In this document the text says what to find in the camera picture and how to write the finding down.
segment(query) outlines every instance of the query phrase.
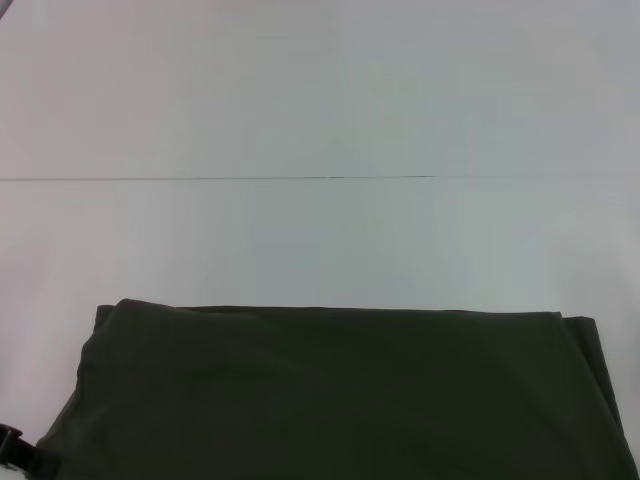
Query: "olive green garment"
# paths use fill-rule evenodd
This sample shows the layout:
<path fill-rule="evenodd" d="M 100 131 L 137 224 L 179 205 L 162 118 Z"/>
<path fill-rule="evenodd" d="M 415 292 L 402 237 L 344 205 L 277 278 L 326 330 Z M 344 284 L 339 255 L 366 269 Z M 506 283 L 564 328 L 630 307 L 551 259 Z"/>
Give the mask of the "olive green garment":
<path fill-rule="evenodd" d="M 637 480 L 595 323 L 100 307 L 58 480 Z"/>

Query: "dark green fabric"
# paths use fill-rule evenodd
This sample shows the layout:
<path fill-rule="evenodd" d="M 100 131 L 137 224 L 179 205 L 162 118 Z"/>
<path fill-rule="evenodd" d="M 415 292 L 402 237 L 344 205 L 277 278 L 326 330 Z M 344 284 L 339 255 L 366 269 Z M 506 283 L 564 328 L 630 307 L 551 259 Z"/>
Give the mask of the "dark green fabric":
<path fill-rule="evenodd" d="M 98 310 L 59 480 L 637 480 L 591 319 Z"/>

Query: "folded cloth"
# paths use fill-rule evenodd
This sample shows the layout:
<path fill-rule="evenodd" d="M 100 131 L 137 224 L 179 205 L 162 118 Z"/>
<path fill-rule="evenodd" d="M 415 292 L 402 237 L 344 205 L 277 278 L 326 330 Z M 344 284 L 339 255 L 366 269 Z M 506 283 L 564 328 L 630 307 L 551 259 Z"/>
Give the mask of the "folded cloth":
<path fill-rule="evenodd" d="M 57 480 L 637 480 L 595 322 L 98 309 Z"/>

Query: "white backdrop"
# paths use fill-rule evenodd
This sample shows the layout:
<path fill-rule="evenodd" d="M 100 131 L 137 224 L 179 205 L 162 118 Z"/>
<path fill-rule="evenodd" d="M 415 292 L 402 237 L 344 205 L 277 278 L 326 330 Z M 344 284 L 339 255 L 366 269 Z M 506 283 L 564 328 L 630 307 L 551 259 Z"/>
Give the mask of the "white backdrop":
<path fill-rule="evenodd" d="M 551 310 L 598 320 L 640 459 L 638 12 L 15 0 L 0 421 L 46 431 L 123 297 Z M 386 178 L 277 178 L 314 176 Z"/>

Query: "horizontal line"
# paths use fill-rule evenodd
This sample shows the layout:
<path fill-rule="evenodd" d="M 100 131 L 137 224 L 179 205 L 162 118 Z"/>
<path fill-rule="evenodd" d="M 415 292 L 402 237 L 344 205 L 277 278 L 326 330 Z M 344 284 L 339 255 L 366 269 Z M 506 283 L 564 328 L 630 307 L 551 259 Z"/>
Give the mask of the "horizontal line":
<path fill-rule="evenodd" d="M 375 176 L 308 176 L 308 177 L 65 177 L 65 178 L 0 178 L 0 182 L 168 182 L 168 181 L 234 181 L 234 180 L 401 180 L 401 179 L 562 179 L 640 177 L 640 172 L 623 173 L 540 173 L 489 175 L 375 175 Z"/>

